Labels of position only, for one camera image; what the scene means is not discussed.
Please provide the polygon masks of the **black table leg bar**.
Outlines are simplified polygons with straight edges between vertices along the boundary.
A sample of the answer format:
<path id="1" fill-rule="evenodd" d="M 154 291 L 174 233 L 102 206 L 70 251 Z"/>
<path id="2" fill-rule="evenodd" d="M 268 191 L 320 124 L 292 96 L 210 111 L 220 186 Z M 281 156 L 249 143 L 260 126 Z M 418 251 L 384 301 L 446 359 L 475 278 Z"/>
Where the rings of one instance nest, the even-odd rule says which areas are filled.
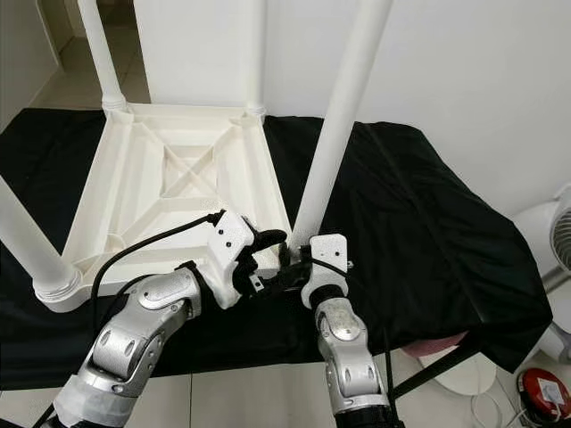
<path id="1" fill-rule="evenodd" d="M 429 366 L 421 368 L 414 375 L 409 376 L 404 382 L 395 384 L 392 390 L 389 391 L 388 397 L 392 402 L 396 402 L 400 396 L 414 391 L 417 387 L 431 382 L 436 376 L 444 374 L 445 371 L 451 370 L 460 363 L 465 362 L 472 358 L 477 353 L 480 353 L 480 345 L 476 342 L 462 342 L 455 350 L 448 351 L 440 359 L 437 359 Z"/>

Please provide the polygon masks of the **red round floor object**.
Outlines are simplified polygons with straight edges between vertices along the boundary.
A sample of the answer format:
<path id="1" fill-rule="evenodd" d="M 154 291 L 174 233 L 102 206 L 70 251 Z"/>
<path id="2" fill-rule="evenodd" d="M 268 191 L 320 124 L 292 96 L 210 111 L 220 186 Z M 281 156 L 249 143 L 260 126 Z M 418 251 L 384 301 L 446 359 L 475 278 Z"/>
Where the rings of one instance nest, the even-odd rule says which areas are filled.
<path id="1" fill-rule="evenodd" d="M 517 394 L 535 420 L 554 423 L 571 416 L 571 392 L 545 368 L 526 368 L 517 376 Z"/>

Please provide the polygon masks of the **black table cloth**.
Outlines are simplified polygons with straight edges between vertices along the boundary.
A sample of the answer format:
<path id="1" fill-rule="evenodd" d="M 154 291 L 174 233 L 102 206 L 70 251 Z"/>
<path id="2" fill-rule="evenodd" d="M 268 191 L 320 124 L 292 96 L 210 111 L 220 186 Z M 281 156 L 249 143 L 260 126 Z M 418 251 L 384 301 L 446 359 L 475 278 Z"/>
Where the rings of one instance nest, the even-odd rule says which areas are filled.
<path id="1" fill-rule="evenodd" d="M 104 122 L 101 111 L 27 109 L 1 132 L 1 176 L 57 248 L 68 241 Z M 525 238 L 414 127 L 355 123 L 321 229 L 348 241 L 350 297 L 374 353 L 466 332 L 514 370 L 550 325 Z M 282 294 L 187 322 L 154 373 L 320 359 L 310 312 Z"/>

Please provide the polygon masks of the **white round stand base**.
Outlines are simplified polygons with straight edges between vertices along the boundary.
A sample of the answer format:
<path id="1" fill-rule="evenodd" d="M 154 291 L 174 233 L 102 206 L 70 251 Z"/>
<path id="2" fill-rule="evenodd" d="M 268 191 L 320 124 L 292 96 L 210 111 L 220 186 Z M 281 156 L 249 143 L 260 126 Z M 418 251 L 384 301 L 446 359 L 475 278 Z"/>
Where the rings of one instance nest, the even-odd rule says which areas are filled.
<path id="1" fill-rule="evenodd" d="M 435 380 L 444 389 L 462 396 L 480 396 L 488 392 L 497 380 L 496 364 L 483 354 L 458 363 L 436 376 Z"/>

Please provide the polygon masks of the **pink stool seat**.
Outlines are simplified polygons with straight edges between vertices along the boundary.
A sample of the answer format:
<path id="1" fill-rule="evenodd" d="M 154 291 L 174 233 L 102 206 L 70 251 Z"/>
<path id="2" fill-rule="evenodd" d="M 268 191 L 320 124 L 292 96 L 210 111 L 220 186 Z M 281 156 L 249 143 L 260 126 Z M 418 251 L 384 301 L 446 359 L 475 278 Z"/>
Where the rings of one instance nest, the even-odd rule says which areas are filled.
<path id="1" fill-rule="evenodd" d="M 446 353 L 446 351 L 458 347 L 466 335 L 468 332 L 460 332 L 441 339 L 415 340 L 401 347 L 401 350 L 412 358 L 428 358 L 428 356 Z"/>

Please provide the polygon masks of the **white plastic table top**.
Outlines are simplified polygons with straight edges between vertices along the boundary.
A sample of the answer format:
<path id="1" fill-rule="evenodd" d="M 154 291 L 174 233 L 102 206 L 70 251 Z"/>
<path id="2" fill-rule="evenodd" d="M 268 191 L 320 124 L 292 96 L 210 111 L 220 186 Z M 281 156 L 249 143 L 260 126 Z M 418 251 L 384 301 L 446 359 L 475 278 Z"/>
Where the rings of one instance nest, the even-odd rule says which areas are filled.
<path id="1" fill-rule="evenodd" d="M 97 277 L 110 296 L 115 283 L 187 260 L 204 268 L 225 211 L 253 232 L 291 228 L 262 121 L 241 109 L 26 109 L 3 144 L 28 161 L 18 199 L 45 236 L 64 240 L 62 259 L 79 271 L 86 300 Z M 262 280 L 280 268 L 278 254 L 276 245 L 253 254 Z"/>

